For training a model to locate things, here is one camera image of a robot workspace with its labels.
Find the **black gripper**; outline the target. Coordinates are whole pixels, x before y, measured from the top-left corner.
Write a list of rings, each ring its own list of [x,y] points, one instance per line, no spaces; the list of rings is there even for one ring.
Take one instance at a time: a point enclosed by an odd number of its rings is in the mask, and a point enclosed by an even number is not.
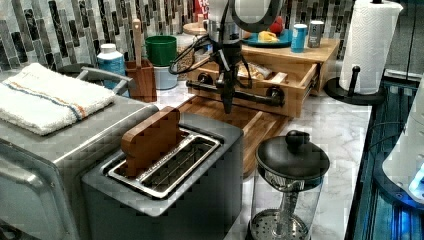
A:
[[[219,74],[216,79],[217,84],[224,84],[221,99],[226,114],[231,113],[234,82],[237,79],[238,63],[241,61],[241,44],[239,42],[233,44],[213,43],[214,61],[219,66]]]

